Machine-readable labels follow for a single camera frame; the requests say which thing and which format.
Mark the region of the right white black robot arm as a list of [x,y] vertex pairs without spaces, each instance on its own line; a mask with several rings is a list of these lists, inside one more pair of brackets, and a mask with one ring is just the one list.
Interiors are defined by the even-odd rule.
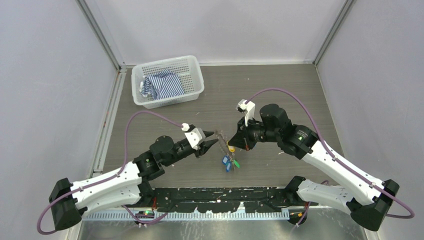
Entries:
[[252,150],[256,143],[276,143],[290,156],[294,156],[321,170],[339,186],[313,182],[302,176],[294,176],[285,187],[285,198],[291,205],[315,202],[338,209],[360,226],[370,231],[379,230],[393,200],[380,192],[396,195],[400,186],[391,179],[381,180],[350,163],[325,141],[304,125],[293,124],[286,111],[275,103],[263,106],[261,120],[254,118],[255,104],[241,100],[236,109],[244,113],[237,122],[237,131],[229,140],[229,146]]

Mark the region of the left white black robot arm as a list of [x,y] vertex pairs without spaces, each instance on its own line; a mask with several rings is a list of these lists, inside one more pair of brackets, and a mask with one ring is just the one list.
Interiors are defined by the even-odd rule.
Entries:
[[149,150],[134,160],[97,177],[70,182],[56,182],[48,200],[54,229],[65,230],[78,224],[83,217],[104,209],[139,204],[148,207],[154,199],[150,181],[165,173],[164,167],[194,155],[203,156],[218,139],[214,134],[195,128],[185,138],[175,142],[170,136],[160,136]]

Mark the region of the yellow key tag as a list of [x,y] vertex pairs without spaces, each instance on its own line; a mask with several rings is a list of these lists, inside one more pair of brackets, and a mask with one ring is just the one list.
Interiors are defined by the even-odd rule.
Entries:
[[231,152],[231,153],[234,153],[236,151],[235,147],[233,147],[233,146],[229,145],[227,148],[228,148],[229,152]]

